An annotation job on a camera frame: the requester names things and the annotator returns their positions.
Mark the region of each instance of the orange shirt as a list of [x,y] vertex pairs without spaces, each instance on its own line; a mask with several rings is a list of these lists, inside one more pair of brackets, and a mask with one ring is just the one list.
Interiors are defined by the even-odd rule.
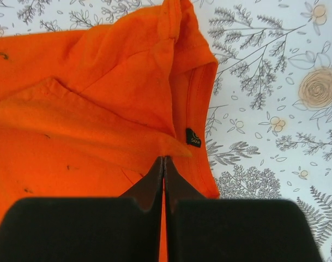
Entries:
[[24,197],[117,197],[157,156],[216,198],[204,126],[217,66],[188,0],[0,38],[0,221]]

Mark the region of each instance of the orange fabric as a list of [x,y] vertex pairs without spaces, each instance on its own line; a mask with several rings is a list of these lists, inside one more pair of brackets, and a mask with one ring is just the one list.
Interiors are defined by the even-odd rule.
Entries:
[[157,156],[216,198],[204,125],[217,66],[188,0],[87,31],[0,38],[0,221],[23,197],[117,197]]

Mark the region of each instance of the folded garment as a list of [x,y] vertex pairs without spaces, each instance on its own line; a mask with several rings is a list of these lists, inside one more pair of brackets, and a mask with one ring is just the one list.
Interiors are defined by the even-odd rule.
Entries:
[[217,66],[188,0],[0,38],[0,221],[24,197],[117,197],[158,156],[218,197],[204,143]]

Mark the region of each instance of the patterned tablecloth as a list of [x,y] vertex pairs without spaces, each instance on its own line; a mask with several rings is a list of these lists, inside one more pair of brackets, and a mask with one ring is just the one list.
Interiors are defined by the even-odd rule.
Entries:
[[[89,29],[161,2],[0,0],[0,37]],[[295,201],[332,261],[332,0],[194,6],[220,62],[206,145],[221,196]]]

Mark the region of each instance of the black tag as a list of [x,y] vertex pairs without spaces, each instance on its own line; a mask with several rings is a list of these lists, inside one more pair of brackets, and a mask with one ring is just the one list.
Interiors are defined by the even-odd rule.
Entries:
[[186,129],[186,143],[191,146],[201,147],[201,139],[198,138],[191,128]]

